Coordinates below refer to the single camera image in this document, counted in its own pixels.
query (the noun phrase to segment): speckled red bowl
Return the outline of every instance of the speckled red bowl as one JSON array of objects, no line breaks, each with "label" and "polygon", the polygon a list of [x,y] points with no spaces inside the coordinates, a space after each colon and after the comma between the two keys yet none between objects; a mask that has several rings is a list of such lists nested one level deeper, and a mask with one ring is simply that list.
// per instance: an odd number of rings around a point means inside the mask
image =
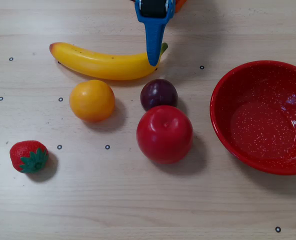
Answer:
[{"label": "speckled red bowl", "polygon": [[210,118],[222,144],[249,166],[296,175],[296,66],[254,61],[215,87]]}]

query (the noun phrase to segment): orange object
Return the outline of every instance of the orange object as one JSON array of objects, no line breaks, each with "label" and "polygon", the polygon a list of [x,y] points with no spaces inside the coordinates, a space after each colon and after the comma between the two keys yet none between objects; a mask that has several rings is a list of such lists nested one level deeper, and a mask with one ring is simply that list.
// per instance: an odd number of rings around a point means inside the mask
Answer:
[{"label": "orange object", "polygon": [[73,113],[81,120],[97,123],[107,119],[115,108],[115,95],[110,86],[100,80],[79,83],[69,99]]},{"label": "orange object", "polygon": [[178,13],[182,6],[185,4],[187,0],[176,0],[176,10],[175,13]]}]

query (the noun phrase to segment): apple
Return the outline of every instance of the apple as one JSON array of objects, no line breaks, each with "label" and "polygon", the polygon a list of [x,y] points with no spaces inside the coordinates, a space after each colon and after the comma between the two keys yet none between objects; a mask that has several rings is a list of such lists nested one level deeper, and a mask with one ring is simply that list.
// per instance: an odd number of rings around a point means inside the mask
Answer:
[{"label": "apple", "polygon": [[177,107],[178,94],[170,81],[159,78],[148,82],[143,87],[140,101],[146,111],[160,105]]},{"label": "apple", "polygon": [[140,150],[159,164],[183,159],[193,144],[193,126],[189,118],[173,106],[156,106],[147,111],[137,127]]}]

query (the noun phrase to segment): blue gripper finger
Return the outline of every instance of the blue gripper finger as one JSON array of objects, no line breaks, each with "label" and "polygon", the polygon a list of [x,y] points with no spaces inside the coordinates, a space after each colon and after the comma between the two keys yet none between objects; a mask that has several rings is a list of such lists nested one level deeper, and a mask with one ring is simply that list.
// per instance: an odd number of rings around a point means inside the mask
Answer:
[{"label": "blue gripper finger", "polygon": [[168,10],[165,18],[145,17],[140,10],[140,0],[136,0],[134,8],[138,21],[144,24],[146,29],[147,56],[150,65],[156,66],[159,62],[162,49],[165,27],[175,14],[176,0],[168,0]]}]

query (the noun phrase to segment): bowl rim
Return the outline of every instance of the bowl rim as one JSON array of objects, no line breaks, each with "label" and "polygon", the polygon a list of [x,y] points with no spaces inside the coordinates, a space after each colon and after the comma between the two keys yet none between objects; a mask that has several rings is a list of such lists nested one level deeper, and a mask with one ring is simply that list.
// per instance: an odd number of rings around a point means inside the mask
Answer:
[{"label": "bowl rim", "polygon": [[238,72],[240,70],[252,67],[252,66],[258,66],[258,65],[276,65],[278,64],[280,67],[287,67],[289,69],[291,69],[292,71],[296,71],[296,66],[291,65],[289,63],[286,62],[282,62],[282,61],[274,61],[274,60],[259,60],[259,61],[251,61],[248,63],[244,63],[240,66],[235,67],[234,69],[230,70],[228,73],[226,73],[221,79],[220,81],[217,83],[216,87],[214,88],[212,95],[211,95],[211,99],[210,99],[210,120],[211,120],[211,124],[212,127],[217,135],[217,137],[219,138],[219,140],[221,141],[221,143],[223,144],[223,146],[232,154],[234,155],[236,158],[238,158],[240,161],[242,161],[244,164],[249,165],[250,167],[260,170],[262,172],[265,173],[269,173],[269,174],[276,174],[276,175],[296,175],[296,170],[282,170],[282,169],[273,169],[273,168],[266,168],[263,167],[260,164],[257,164],[256,162],[249,160],[247,157],[245,157],[243,154],[241,154],[239,151],[237,151],[224,137],[223,133],[220,131],[218,123],[217,123],[217,119],[216,119],[216,115],[215,115],[215,108],[216,108],[216,100],[217,100],[217,96],[218,96],[218,92],[220,90],[220,88],[223,86],[223,84],[235,73]]}]

